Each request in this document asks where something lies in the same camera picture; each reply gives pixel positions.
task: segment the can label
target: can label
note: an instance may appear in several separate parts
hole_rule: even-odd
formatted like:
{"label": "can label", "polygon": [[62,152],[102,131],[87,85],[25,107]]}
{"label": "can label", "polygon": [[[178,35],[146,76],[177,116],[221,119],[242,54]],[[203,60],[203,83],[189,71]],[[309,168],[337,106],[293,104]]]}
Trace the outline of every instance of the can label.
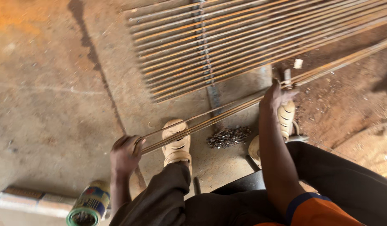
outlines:
{"label": "can label", "polygon": [[105,182],[95,181],[80,195],[74,209],[86,207],[97,211],[100,214],[100,218],[102,218],[109,203],[110,193],[108,185]]}

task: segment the stool leg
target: stool leg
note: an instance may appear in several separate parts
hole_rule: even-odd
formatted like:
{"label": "stool leg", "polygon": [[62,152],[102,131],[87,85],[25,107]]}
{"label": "stool leg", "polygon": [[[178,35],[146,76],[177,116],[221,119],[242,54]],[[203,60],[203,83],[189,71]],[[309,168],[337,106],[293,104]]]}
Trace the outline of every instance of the stool leg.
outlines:
{"label": "stool leg", "polygon": [[249,164],[249,166],[252,168],[253,171],[258,172],[259,170],[261,170],[261,168],[259,168],[258,164],[256,164],[256,162],[248,154],[245,156],[245,160]]}
{"label": "stool leg", "polygon": [[199,184],[199,179],[197,177],[193,178],[193,190],[195,192],[195,195],[199,195],[202,192],[200,191],[200,184]]}

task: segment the forearm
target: forearm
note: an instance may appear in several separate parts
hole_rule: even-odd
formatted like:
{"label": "forearm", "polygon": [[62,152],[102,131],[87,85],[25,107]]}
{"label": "forearm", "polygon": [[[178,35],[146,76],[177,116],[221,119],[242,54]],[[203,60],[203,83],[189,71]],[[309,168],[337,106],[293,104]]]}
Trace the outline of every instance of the forearm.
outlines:
{"label": "forearm", "polygon": [[115,214],[125,203],[132,201],[129,192],[130,174],[111,172],[111,211]]}
{"label": "forearm", "polygon": [[266,108],[260,112],[259,142],[259,156],[269,199],[285,214],[292,199],[305,191],[298,183],[298,174],[281,136],[275,109]]}

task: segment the dusty floor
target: dusty floor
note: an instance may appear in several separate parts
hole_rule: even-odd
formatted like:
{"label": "dusty floor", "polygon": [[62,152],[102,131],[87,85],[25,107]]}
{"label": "dusty floor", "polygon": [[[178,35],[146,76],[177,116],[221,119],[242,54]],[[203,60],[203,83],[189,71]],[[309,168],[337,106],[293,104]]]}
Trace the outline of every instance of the dusty floor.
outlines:
{"label": "dusty floor", "polygon": [[[144,135],[172,118],[209,109],[206,90],[158,105],[142,84],[125,12],[157,2],[0,0],[0,191],[13,184],[77,197],[90,181],[109,180],[108,153],[123,129]],[[387,26],[299,56],[305,67],[293,74],[385,37]],[[293,61],[276,65],[276,71]],[[346,154],[341,143],[387,121],[387,95],[371,92],[386,70],[387,49],[301,87],[296,120],[302,133]],[[221,101],[259,90],[251,78],[219,84]],[[251,126],[253,137],[256,122],[253,106],[226,125]],[[212,133],[207,128],[192,135],[193,176],[202,192],[252,172],[243,158],[249,142],[214,150],[206,144]],[[142,157],[146,184],[161,171],[163,159],[160,150]],[[131,187],[133,196],[141,191],[139,177]],[[0,209],[0,226],[64,224],[64,219]]]}

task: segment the person's right hand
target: person's right hand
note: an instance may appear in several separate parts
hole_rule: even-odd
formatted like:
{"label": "person's right hand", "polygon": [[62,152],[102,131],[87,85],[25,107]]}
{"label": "person's right hand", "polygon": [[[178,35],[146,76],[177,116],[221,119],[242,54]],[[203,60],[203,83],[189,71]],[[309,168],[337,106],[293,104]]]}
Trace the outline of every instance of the person's right hand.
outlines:
{"label": "person's right hand", "polygon": [[124,135],[117,140],[110,152],[111,171],[113,173],[131,176],[138,167],[141,150],[145,139],[136,141],[140,136]]}
{"label": "person's right hand", "polygon": [[275,113],[282,103],[291,100],[297,93],[298,91],[295,89],[281,90],[279,81],[274,78],[272,86],[267,90],[259,104],[259,110]]}

